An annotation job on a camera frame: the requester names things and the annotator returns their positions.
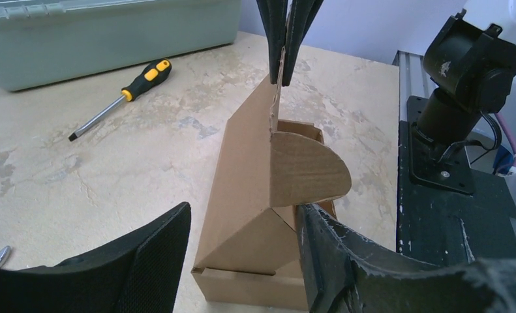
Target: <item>beige table surface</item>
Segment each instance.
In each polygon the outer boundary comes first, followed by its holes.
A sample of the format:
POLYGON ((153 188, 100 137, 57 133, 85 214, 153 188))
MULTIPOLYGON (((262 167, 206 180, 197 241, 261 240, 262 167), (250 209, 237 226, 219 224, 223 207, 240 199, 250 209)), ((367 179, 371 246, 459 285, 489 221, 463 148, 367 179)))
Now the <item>beige table surface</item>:
MULTIPOLYGON (((55 265, 143 226, 181 201, 192 229, 176 312, 288 312, 206 303, 190 269, 225 122, 267 73, 267 41, 171 59, 168 81, 70 143, 143 66, 19 93, 0 89, 0 248, 6 269, 55 265)), ((352 174, 339 219, 395 248, 398 68, 302 47, 280 116, 312 121, 352 174)))

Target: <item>curved cardboard flap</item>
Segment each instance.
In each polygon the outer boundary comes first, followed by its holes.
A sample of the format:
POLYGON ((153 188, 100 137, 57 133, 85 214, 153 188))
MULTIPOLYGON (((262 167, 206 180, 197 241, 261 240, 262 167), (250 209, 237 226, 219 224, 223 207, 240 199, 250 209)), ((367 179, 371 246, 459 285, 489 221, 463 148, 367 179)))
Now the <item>curved cardboard flap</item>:
POLYGON ((330 148, 300 134, 273 133, 271 207, 337 199, 351 186, 346 164, 330 148))

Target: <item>cardboard box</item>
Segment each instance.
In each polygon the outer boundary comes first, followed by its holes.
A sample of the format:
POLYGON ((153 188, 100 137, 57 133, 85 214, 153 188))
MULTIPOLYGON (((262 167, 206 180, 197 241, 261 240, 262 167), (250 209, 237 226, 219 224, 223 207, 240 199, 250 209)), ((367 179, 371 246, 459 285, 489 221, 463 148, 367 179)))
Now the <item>cardboard box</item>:
POLYGON ((350 190, 321 130, 278 119, 280 96, 266 77, 227 122, 192 269, 208 301, 307 310, 294 205, 336 217, 350 190))

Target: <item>cable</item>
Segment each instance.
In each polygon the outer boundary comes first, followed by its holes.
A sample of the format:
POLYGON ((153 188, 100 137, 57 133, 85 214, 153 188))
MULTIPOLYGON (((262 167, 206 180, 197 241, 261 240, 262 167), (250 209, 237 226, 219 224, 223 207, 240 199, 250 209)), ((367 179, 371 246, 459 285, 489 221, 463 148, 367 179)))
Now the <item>cable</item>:
POLYGON ((484 118, 484 120, 486 121, 486 123, 488 123, 488 125, 492 129, 492 133, 494 134, 494 144, 492 145, 492 147, 490 147, 490 148, 486 147, 479 140, 469 139, 469 140, 463 140, 460 142, 454 142, 448 146, 448 148, 444 151, 444 153, 442 153, 442 155, 440 156, 440 159, 438 159, 438 163, 446 161, 447 159, 449 159, 451 157, 451 155, 456 150, 466 147, 466 146, 471 146, 471 145, 480 146, 486 151, 494 151, 500 147, 500 145, 502 144, 502 129, 500 128, 500 125, 498 124, 498 122, 496 122, 496 120, 494 118, 492 118, 487 113, 482 112, 481 114, 482 114, 482 117, 484 118))
POLYGON ((508 127, 508 124, 506 123, 506 120, 502 116, 501 113, 496 113, 496 118, 498 119, 498 122, 500 123, 500 126, 504 130, 504 134, 508 138, 509 145, 511 146, 511 150, 513 151, 513 166, 516 167, 516 139, 515 136, 511 133, 511 130, 508 127))
MULTIPOLYGON (((498 161, 496 162, 496 164, 494 164, 494 171, 492 172, 492 175, 496 175, 501 169, 502 167, 500 167, 500 163, 502 163, 502 161, 506 158, 507 155, 510 155, 511 153, 506 150, 506 152, 500 156, 500 158, 498 159, 498 161)), ((509 165, 512 165, 513 163, 511 164, 507 164, 507 165, 504 165, 504 168, 508 167, 509 165)))
POLYGON ((491 150, 485 151, 482 155, 478 156, 476 159, 474 159, 469 165, 473 165, 473 163, 477 162, 480 158, 484 157, 485 155, 489 154, 491 150))

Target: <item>yellow and black screwdriver handle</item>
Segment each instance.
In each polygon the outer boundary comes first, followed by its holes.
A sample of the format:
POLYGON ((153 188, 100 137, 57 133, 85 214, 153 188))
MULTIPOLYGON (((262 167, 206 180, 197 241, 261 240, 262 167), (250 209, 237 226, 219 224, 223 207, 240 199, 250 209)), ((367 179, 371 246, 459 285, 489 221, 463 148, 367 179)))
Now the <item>yellow and black screwdriver handle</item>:
POLYGON ((167 59, 150 62, 129 86, 121 88, 121 94, 125 96, 125 100, 133 101, 164 82, 170 75, 171 69, 172 65, 167 59))

